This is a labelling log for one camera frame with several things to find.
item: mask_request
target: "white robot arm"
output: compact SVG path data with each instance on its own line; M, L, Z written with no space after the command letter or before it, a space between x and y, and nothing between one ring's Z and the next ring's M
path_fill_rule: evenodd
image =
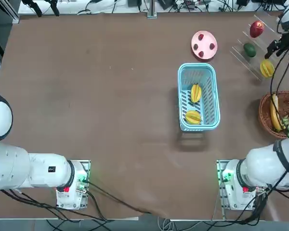
M257 188L272 187L286 169L289 169L289 138L252 149L243 160L230 160L222 174L230 209L245 209ZM289 172L276 188L289 189Z
M267 47L266 59L274 52L276 56L280 56L289 49L289 5L279 17L277 32L281 34L281 38L272 41ZM261 191L276 185L286 169L289 169L289 138L267 147L252 149L246 159L229 161L221 179L230 209L246 209L257 189ZM289 189L289 172L276 188Z
M10 132L13 114L0 96L0 141ZM90 161L66 160L57 154L28 153L0 143L0 190L34 187L56 188L57 206L64 209L87 207Z

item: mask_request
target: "banana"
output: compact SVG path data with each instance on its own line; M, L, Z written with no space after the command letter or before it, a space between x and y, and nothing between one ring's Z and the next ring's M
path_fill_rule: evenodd
M272 97L273 97L273 101L276 106L276 109L278 110L278 97L275 93L272 95ZM271 114L271 121L272 121L273 127L276 129L276 131L281 131L282 129L285 129L285 126L283 126L283 128L280 126L281 121L279 119L279 115L276 113L272 100L270 102L270 114Z
M200 113L197 111L188 111L185 114L185 119L190 124L200 124L200 122L201 122Z
M201 97L201 87L198 84L194 84L191 89L191 101L196 103Z

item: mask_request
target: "brown table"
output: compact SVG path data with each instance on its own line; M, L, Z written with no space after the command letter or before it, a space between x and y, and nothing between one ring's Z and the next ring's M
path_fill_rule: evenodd
M274 141L257 120L268 82L255 84L230 53L252 15L22 17L12 28L0 73L0 94L14 113L4 142L29 152L90 159L91 181L156 215L211 219L216 160L243 158ZM218 42L210 63L221 110L218 128L201 137L180 133L177 109L177 70L197 62L190 40L198 30L212 32ZM282 88L289 89L289 74ZM50 189L28 193L55 204ZM96 195L109 218L140 215ZM96 215L93 204L85 212ZM0 218L51 216L0 193ZM214 218L222 218L219 203ZM289 201L272 194L262 218L289 221Z

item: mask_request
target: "pink plate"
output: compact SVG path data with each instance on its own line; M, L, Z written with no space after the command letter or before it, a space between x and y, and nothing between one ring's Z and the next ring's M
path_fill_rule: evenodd
M198 36L200 34L203 34L202 40L198 39ZM210 49L210 44L214 44L213 50ZM194 45L197 44L198 48L197 50L194 50ZM212 58L216 52L217 52L217 42L213 34L211 34L208 31L205 30L200 30L197 33L194 34L192 38L192 50L194 54L199 58L199 59L210 59ZM199 56L199 52L203 51L203 56Z

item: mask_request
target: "blue plastic basket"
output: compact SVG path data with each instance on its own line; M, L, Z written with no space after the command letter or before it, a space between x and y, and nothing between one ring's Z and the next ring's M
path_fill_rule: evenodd
M200 101L191 102L191 88L199 84L202 89ZM182 64L178 70L179 119L182 131L213 130L220 123L221 114L218 102L215 70L210 64ZM186 112L200 112L201 122L189 124Z

